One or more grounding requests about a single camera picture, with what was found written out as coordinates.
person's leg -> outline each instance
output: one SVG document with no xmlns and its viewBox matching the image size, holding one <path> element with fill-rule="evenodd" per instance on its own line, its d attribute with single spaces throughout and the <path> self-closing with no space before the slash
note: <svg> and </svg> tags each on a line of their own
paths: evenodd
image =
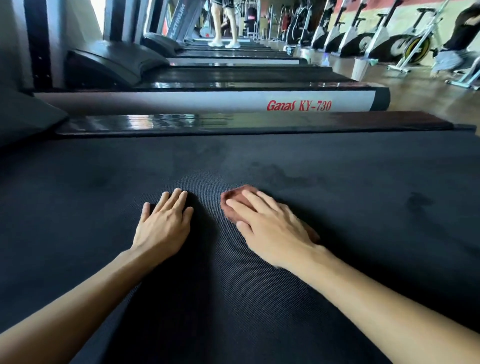
<svg viewBox="0 0 480 364">
<path fill-rule="evenodd" d="M 232 41 L 230 44 L 227 44 L 225 48 L 240 48 L 240 43 L 237 40 L 238 37 L 238 28 L 237 20 L 235 19 L 235 10 L 233 9 L 233 0 L 226 0 L 226 5 L 224 7 L 227 17 L 230 20 L 230 28 L 232 31 Z"/>
<path fill-rule="evenodd" d="M 222 6 L 219 5 L 217 2 L 212 1 L 211 3 L 211 12 L 212 12 L 212 19 L 213 24 L 215 27 L 215 38 L 213 41 L 209 42 L 208 45 L 211 47 L 221 47 L 223 46 L 222 43 L 222 22 L 220 21 L 220 10 Z"/>
</svg>

person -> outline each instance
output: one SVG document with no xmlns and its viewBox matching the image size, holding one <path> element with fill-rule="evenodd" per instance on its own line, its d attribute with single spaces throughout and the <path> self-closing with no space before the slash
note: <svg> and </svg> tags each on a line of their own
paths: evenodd
<svg viewBox="0 0 480 364">
<path fill-rule="evenodd" d="M 463 10 L 455 19 L 455 26 L 450 39 L 443 45 L 435 57 L 432 76 L 436 77 L 439 71 L 452 71 L 461 67 L 467 58 L 476 58 L 471 55 L 467 47 L 480 31 L 480 0 Z"/>
<path fill-rule="evenodd" d="M 215 38 L 211 42 L 208 42 L 208 45 L 211 47 L 223 47 L 222 22 L 220 21 L 220 11 L 222 7 L 225 9 L 227 17 L 230 20 L 230 28 L 232 31 L 232 41 L 228 43 L 225 48 L 238 49 L 240 48 L 240 43 L 238 42 L 238 28 L 233 8 L 233 0 L 212 0 L 211 12 L 215 27 Z"/>
<path fill-rule="evenodd" d="M 265 262 L 290 271 L 348 317 L 395 364 L 472 364 L 480 335 L 372 280 L 313 244 L 288 206 L 243 191 L 253 209 L 227 204 L 246 222 L 237 229 Z M 0 335 L 1 364 L 64 364 L 124 296 L 176 254 L 190 232 L 187 192 L 163 192 L 145 203 L 132 247 L 98 273 Z"/>
</svg>

sneaker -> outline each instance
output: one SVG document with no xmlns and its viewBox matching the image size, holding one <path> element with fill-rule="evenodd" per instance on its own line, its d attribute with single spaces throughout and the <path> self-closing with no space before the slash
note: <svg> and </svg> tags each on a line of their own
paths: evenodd
<svg viewBox="0 0 480 364">
<path fill-rule="evenodd" d="M 208 42 L 208 45 L 211 47 L 223 47 L 223 43 L 221 40 L 212 40 L 211 42 Z"/>
<path fill-rule="evenodd" d="M 235 43 L 230 42 L 230 43 L 228 43 L 228 44 L 225 46 L 225 48 L 238 49 L 238 48 L 240 48 L 240 43 L 239 43 L 239 42 L 235 42 Z"/>
</svg>

yellow wall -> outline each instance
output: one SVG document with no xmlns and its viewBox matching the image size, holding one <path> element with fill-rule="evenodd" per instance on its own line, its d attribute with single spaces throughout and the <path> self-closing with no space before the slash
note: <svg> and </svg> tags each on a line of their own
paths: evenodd
<svg viewBox="0 0 480 364">
<path fill-rule="evenodd" d="M 461 11 L 469 7 L 473 3 L 472 0 L 455 0 L 450 1 L 445 8 L 444 12 L 442 13 L 443 20 L 439 23 L 439 31 L 440 31 L 440 38 L 443 43 L 445 43 L 450 36 L 452 35 L 452 30 L 455 24 L 455 19 L 460 14 Z M 425 4 L 416 4 L 416 5 L 401 5 L 399 6 L 392 17 L 388 25 L 388 32 L 390 35 L 399 34 L 405 31 L 406 29 L 413 26 L 415 20 L 418 17 L 417 8 L 419 7 L 432 7 L 438 8 L 441 2 L 433 2 L 433 3 L 425 3 Z M 371 30 L 376 23 L 378 22 L 378 16 L 376 15 L 379 12 L 387 13 L 389 8 L 384 9 L 373 9 L 373 10 L 364 10 L 360 13 L 361 18 L 366 18 L 365 21 L 360 23 L 359 26 L 359 33 L 364 33 Z M 333 23 L 336 19 L 335 13 L 332 16 L 332 21 L 330 22 L 329 27 L 333 26 Z M 353 17 L 355 16 L 355 12 L 347 12 L 342 15 L 341 21 L 345 22 L 346 24 L 343 25 L 340 30 L 345 31 L 347 26 L 351 24 Z M 426 14 L 421 23 L 419 24 L 418 29 L 420 30 L 425 24 L 427 24 L 428 20 L 430 19 L 430 15 Z M 480 36 L 477 36 L 475 40 L 471 43 L 470 50 L 480 50 Z M 423 60 L 422 64 L 424 65 L 432 65 L 432 53 L 430 52 L 427 57 Z"/>
</svg>

wooden floor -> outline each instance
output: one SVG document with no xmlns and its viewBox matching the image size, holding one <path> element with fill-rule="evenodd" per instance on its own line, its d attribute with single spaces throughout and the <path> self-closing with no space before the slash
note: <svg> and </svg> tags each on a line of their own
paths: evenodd
<svg viewBox="0 0 480 364">
<path fill-rule="evenodd" d="M 320 64 L 321 60 L 322 54 L 317 54 L 312 63 Z M 329 62 L 334 72 L 352 76 L 353 59 L 330 56 Z M 377 82 L 390 88 L 389 110 L 425 111 L 454 123 L 473 124 L 477 126 L 477 135 L 480 135 L 480 91 L 447 85 L 445 77 L 432 79 L 428 67 L 400 74 L 388 71 L 384 64 L 378 64 L 368 68 L 363 81 Z"/>
</svg>

